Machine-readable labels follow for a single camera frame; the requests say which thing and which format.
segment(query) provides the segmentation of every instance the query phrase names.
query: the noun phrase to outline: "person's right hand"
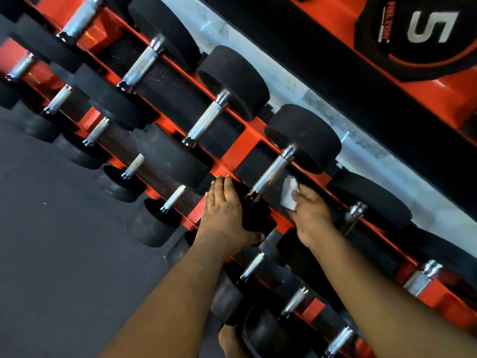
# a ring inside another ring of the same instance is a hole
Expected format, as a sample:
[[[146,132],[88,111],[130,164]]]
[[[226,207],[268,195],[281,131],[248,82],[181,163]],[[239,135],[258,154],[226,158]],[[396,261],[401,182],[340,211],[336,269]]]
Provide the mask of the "person's right hand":
[[[292,194],[297,203],[296,212],[289,211],[289,215],[297,226],[300,241],[311,249],[317,243],[316,237],[324,230],[335,227],[325,201],[307,186],[300,185],[299,190]]]

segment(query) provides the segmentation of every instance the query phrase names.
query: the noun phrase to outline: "forearm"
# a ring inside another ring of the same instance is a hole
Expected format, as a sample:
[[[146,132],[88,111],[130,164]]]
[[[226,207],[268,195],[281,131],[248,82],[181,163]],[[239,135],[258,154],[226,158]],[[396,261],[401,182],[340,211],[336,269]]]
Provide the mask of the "forearm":
[[[194,244],[101,358],[196,358],[223,263],[222,252],[216,250],[211,244]]]
[[[311,250],[379,358],[475,356],[472,337],[382,275],[337,230],[320,234]]]

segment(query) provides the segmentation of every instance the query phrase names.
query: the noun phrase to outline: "floor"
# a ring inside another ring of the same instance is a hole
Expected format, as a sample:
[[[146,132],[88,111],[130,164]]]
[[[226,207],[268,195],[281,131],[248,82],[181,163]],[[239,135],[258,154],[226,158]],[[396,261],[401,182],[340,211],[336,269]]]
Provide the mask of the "floor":
[[[94,171],[4,123],[0,111],[0,356],[97,356],[166,274],[130,240],[136,204],[103,194]],[[200,357],[223,357],[211,318]]]

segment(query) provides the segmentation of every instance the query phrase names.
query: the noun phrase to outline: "red metal frame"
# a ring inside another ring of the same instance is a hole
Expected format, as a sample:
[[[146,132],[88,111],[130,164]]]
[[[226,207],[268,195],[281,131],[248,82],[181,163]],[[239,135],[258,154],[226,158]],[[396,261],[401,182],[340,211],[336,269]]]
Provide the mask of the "red metal frame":
[[[367,0],[290,1],[345,45],[354,49],[355,21],[363,11]],[[360,55],[459,133],[461,133],[459,128],[477,109],[475,67],[437,80],[403,83]],[[477,146],[477,141],[462,133],[461,135]]]
[[[66,24],[68,19],[71,17],[71,15],[73,15],[73,13],[77,9],[77,7],[79,7],[82,1],[83,0],[41,0],[40,3],[37,5],[37,8],[44,14],[47,19],[50,20],[51,23],[53,23],[58,29],[60,29]],[[325,20],[327,20],[327,23],[325,23],[324,26],[338,33],[345,42],[348,42],[351,47],[353,44],[353,39],[350,37],[349,30],[353,30],[355,16],[361,12],[362,6],[364,6],[363,0],[309,0],[307,3],[303,3],[300,5],[300,7],[305,10],[315,12],[314,15],[316,17],[323,17]],[[333,14],[340,15],[340,17],[333,18],[329,16]],[[120,77],[114,74],[110,69],[108,69],[94,55],[100,50],[104,49],[105,47],[113,44],[115,41],[120,39],[125,30],[128,30],[129,32],[135,34],[145,43],[145,45],[149,43],[145,36],[131,29],[124,21],[122,21],[122,19],[117,17],[113,12],[108,9],[103,9],[99,12],[99,15],[97,16],[93,25],[86,31],[85,35],[81,37],[78,43],[80,47],[84,48],[90,54],[92,54],[92,56],[101,65],[103,65],[105,69],[108,70],[106,78],[108,78],[114,84],[120,81]],[[15,65],[15,63],[25,54],[26,51],[14,41],[6,41],[0,49],[0,70],[4,73],[8,72]],[[171,67],[178,70],[198,89],[205,92],[211,98],[211,100],[215,99],[215,96],[213,96],[200,82],[197,73],[189,75],[182,71],[167,57],[163,56],[162,58],[167,61],[171,65]],[[469,83],[465,85],[469,86],[475,82],[474,74],[471,74],[471,72],[466,71],[459,73],[458,76],[451,77],[455,77],[460,80],[461,78],[463,78],[462,75],[467,75]],[[446,85],[453,85],[452,82],[450,82],[453,80],[453,78],[451,77],[448,77],[448,80],[446,79]],[[49,102],[47,95],[51,95],[51,90],[59,90],[64,85],[61,80],[59,80],[49,71],[48,66],[42,62],[37,63],[24,79],[42,96],[44,96],[45,103]],[[433,106],[435,110],[437,110],[443,115],[449,116],[450,114],[444,114],[444,112],[447,111],[449,113],[454,113],[459,108],[459,106],[457,105],[458,102],[455,102],[454,104],[449,103],[443,105],[444,102],[442,101],[442,99],[448,100],[450,99],[450,96],[454,94],[462,96],[462,100],[470,100],[477,106],[477,98],[475,98],[475,95],[471,96],[468,91],[465,90],[465,88],[462,88],[461,94],[461,83],[456,83],[455,87],[452,86],[446,88],[443,88],[439,84],[434,82],[420,82],[417,84],[419,84],[420,86],[416,86],[415,83],[401,85],[403,89],[405,89],[412,95],[414,95],[413,93],[415,93],[417,99],[420,98],[422,101],[429,103]],[[431,99],[431,93],[434,92],[436,94],[434,94],[433,98]],[[172,134],[178,131],[183,135],[186,134],[184,131],[178,128],[171,120],[169,120],[164,114],[162,114],[157,109],[156,111],[158,112],[158,119],[156,120],[156,123],[160,125],[161,128],[163,128],[166,132]],[[228,150],[220,160],[217,160],[216,158],[211,156],[215,162],[211,173],[215,176],[224,176],[226,174],[231,174],[235,178],[237,178],[234,174],[235,169],[243,162],[246,156],[259,142],[266,143],[277,153],[279,153],[280,151],[265,137],[265,123],[262,120],[260,120],[259,118],[255,118],[252,122],[246,122],[234,112],[229,110],[229,113],[238,121],[240,121],[246,127],[246,129],[242,133],[242,135],[236,140],[236,142],[231,146],[230,150]],[[86,136],[88,132],[92,131],[93,127],[99,122],[101,118],[102,117],[100,113],[94,108],[92,108],[78,123],[78,126],[80,127],[80,131],[78,133],[82,136]],[[113,157],[110,162],[118,168],[125,167],[124,163],[115,157]],[[331,179],[328,175],[314,175],[302,170],[300,167],[296,166],[295,163],[294,166],[295,168],[306,174],[311,180],[313,180],[330,196],[332,196],[338,201],[335,196],[333,196],[329,191],[326,190],[326,185]],[[152,198],[161,197],[150,186],[148,186],[146,193]],[[202,204],[203,199],[188,216],[184,216],[182,223],[188,229],[197,228],[202,212]],[[292,227],[292,224],[290,223],[288,218],[281,215],[277,210],[272,209],[271,215],[276,220],[278,224],[277,229],[280,232],[285,233],[290,227]],[[376,228],[369,222],[362,222],[372,228],[375,233],[380,236],[380,238],[382,238],[391,246],[393,246],[405,258],[405,263],[402,264],[402,268],[400,269],[396,278],[398,283],[403,284],[404,281],[406,281],[407,278],[409,278],[416,270],[417,262],[412,257],[407,256],[397,246],[393,245],[386,238],[386,233],[384,231]],[[431,283],[430,286],[419,296],[419,299],[428,306],[439,311],[440,314],[445,316],[447,319],[453,321],[456,325],[458,325],[464,330],[477,324],[477,313],[471,310],[461,299],[451,293],[450,290],[447,289],[439,281],[434,281],[433,283]],[[305,322],[312,325],[313,320],[323,308],[324,304],[319,300],[315,299],[312,304],[302,314],[300,314],[300,317]],[[356,347],[358,356],[372,356],[371,350],[364,342],[359,341]]]

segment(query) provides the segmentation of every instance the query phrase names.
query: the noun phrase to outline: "person's right arm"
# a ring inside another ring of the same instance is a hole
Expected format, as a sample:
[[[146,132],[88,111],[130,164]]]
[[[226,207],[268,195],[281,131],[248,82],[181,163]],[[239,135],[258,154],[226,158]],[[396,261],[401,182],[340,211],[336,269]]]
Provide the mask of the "person's right arm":
[[[300,186],[293,198],[301,242],[323,268],[379,358],[477,357],[477,340],[382,275],[337,231],[325,202]]]

